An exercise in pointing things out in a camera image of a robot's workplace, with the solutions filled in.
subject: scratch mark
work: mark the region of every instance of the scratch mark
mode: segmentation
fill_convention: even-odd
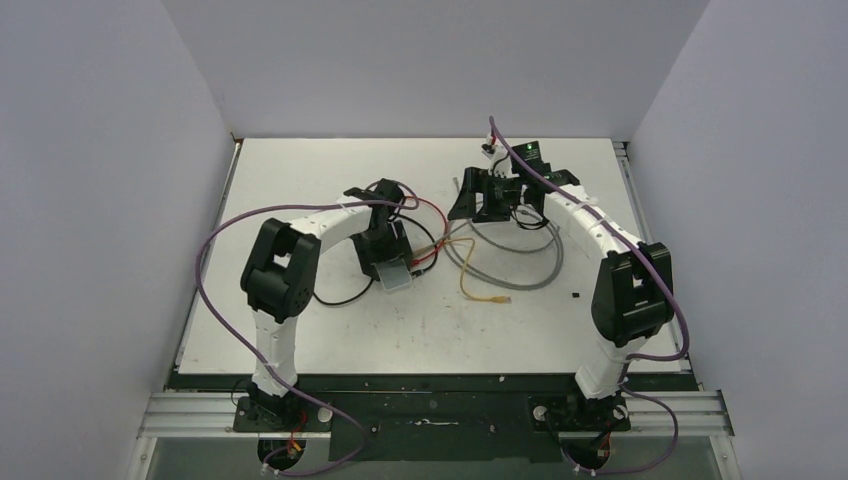
[[[418,420],[417,422],[410,422],[410,423],[413,424],[413,425],[417,425],[419,427],[421,425],[439,425],[439,426],[459,425],[459,422],[431,422],[429,419],[426,419],[426,418],[422,418],[421,420]]]

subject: red cable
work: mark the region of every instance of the red cable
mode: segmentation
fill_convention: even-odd
[[[445,213],[444,213],[444,212],[442,212],[442,209],[441,209],[441,208],[439,208],[439,206],[438,206],[438,205],[436,205],[435,203],[431,202],[430,200],[425,200],[425,199],[423,199],[423,198],[421,198],[421,197],[418,197],[418,200],[419,200],[421,203],[425,203],[425,204],[429,205],[430,207],[432,207],[432,208],[433,208],[433,210],[435,210],[435,211],[439,214],[439,216],[440,216],[440,217],[442,217],[442,222],[445,224],[445,233],[444,233],[444,234],[445,234],[445,235],[447,235],[448,233],[450,233],[450,222],[448,222],[448,217],[446,217],[446,216],[445,216]],[[438,245],[436,245],[436,246],[433,248],[433,251],[432,251],[432,252],[429,252],[427,255],[424,255],[423,257],[416,258],[415,260],[413,260],[413,261],[412,261],[412,265],[413,265],[413,266],[418,265],[419,263],[423,262],[424,260],[427,260],[428,258],[432,257],[433,255],[435,255],[435,254],[436,254],[436,252],[437,252],[440,248],[442,248],[442,245],[444,245],[444,240],[442,240],[441,242],[439,242],[439,244],[438,244]]]
[[[296,426],[292,429],[291,434],[289,434],[289,441],[286,442],[286,451],[287,452],[291,451],[291,449],[294,447],[294,434],[303,430],[304,425],[306,425],[306,411],[301,410],[300,411],[300,425],[298,425],[298,426]]]

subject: black metal plate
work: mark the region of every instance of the black metal plate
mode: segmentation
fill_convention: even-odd
[[[406,392],[561,392],[574,385],[573,374],[547,375],[298,375],[307,392],[320,391],[406,391]],[[229,392],[239,382],[244,391],[250,375],[182,375],[171,372],[169,390]],[[645,392],[695,392],[698,382],[691,372],[629,373],[628,386]]]
[[[308,402],[302,403],[306,411],[306,424],[301,429],[304,432],[329,432],[332,422],[323,423],[318,420],[318,406]],[[254,404],[250,398],[242,397],[233,420],[233,431],[241,433],[264,433],[289,431],[281,425],[277,417]]]
[[[525,457],[560,462],[547,433],[536,433],[520,393],[335,394],[336,405],[368,431],[357,461],[487,461]],[[334,418],[330,459],[362,441],[359,429]]]
[[[603,430],[603,425],[598,425],[593,422],[585,422],[581,421],[579,418],[575,418],[572,415],[574,404],[578,401],[574,395],[566,396],[566,395],[536,395],[527,398],[527,411],[530,413],[530,419],[533,422],[533,430],[536,432],[550,432],[553,430],[554,432],[598,432]],[[614,401],[611,401],[608,410],[612,411],[616,406],[622,405],[627,406],[626,402],[623,398],[617,398]],[[550,412],[556,411],[565,411],[569,412],[565,415],[554,415],[549,414],[548,420],[536,420],[533,417],[533,409],[536,407],[545,407]],[[614,431],[624,432],[630,430],[630,420],[624,420],[623,422],[617,424]]]

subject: white table surface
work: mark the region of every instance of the white table surface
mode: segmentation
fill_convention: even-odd
[[[520,144],[531,139],[513,139]],[[453,205],[453,177],[465,167],[487,167],[480,139],[247,139],[223,211],[229,219],[247,210],[286,203],[326,204],[353,186],[381,177],[400,180],[445,212]],[[622,227],[637,233],[624,181],[607,139],[542,139],[543,159],[568,168]],[[274,216],[297,218],[306,212],[277,212],[236,224],[216,240],[204,283],[212,302],[239,331],[255,341],[253,317],[239,288],[259,225]],[[409,215],[434,233],[439,217],[422,207]],[[545,230],[527,232],[512,223],[483,226],[504,244],[529,248],[546,243]],[[426,243],[407,227],[413,249]],[[467,287],[480,295],[508,294],[512,303],[473,302],[459,291],[459,269],[447,258],[409,289],[386,293],[379,283],[360,301],[327,308],[313,301],[301,314],[295,362],[300,373],[335,374],[508,374],[573,373],[594,348],[590,302],[598,271],[564,238],[565,266],[548,287],[507,291],[473,277]],[[466,248],[457,244],[460,252]],[[544,278],[553,249],[535,255],[505,253],[478,242],[472,264],[513,282]],[[322,255],[315,290],[328,301],[358,292],[367,283],[351,242]],[[579,292],[580,298],[572,298]],[[668,326],[643,350],[671,354]],[[181,374],[252,373],[255,361],[195,298],[181,347]],[[678,362],[636,362],[631,371],[680,371]]]

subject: screw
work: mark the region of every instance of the screw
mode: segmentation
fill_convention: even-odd
[[[321,423],[327,423],[330,419],[333,418],[333,412],[328,408],[321,407],[318,409],[318,421]]]
[[[533,418],[535,418],[537,422],[544,422],[546,413],[548,413],[548,409],[543,405],[539,405],[533,409]]]

